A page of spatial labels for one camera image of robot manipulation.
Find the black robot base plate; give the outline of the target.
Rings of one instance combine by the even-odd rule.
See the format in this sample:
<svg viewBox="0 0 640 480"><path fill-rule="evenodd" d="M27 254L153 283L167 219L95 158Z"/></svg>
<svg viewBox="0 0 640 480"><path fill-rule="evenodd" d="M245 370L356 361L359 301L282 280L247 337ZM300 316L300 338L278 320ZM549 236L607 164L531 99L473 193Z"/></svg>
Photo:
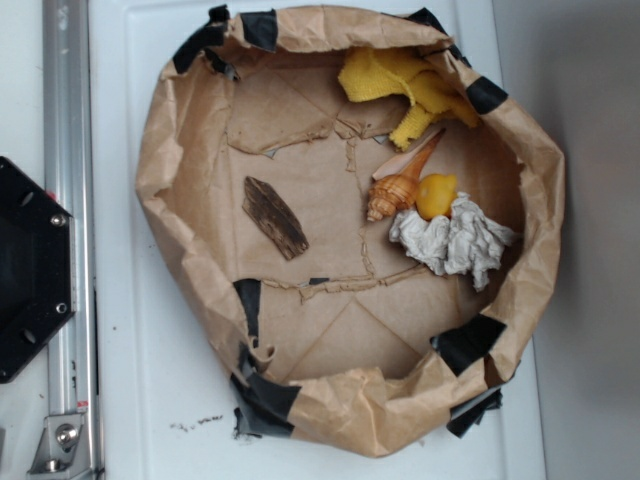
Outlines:
<svg viewBox="0 0 640 480"><path fill-rule="evenodd" d="M74 313L72 216L1 159L1 382L12 382Z"/></svg>

